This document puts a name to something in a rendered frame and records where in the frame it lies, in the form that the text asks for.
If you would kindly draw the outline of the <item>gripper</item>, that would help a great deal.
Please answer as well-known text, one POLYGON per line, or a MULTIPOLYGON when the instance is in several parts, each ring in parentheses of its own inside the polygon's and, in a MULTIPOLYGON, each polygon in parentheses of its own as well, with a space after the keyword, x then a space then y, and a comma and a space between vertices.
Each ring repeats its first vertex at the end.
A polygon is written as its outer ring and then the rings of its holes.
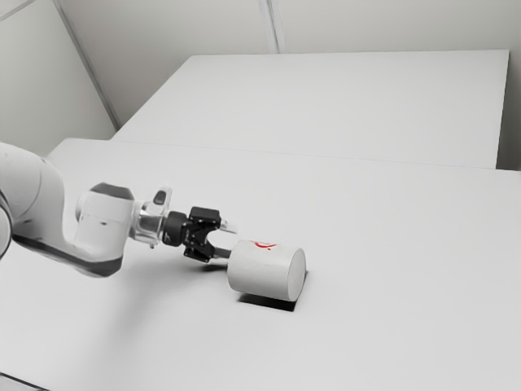
POLYGON ((194 206, 189 216, 176 211, 168 213, 161 240, 173 247, 184 245, 183 255, 196 261, 229 260, 231 249, 214 247, 208 242, 208 234, 217 229, 234 235, 239 233, 239 225, 221 218, 218 210, 194 206))

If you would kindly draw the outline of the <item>white mug with red print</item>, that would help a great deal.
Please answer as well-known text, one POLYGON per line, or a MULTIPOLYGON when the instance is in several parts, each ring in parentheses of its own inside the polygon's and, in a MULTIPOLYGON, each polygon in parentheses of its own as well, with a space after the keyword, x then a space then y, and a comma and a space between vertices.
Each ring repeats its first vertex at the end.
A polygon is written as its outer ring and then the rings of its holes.
POLYGON ((231 250, 227 279, 236 292, 297 301, 306 274, 302 248, 240 240, 231 250))

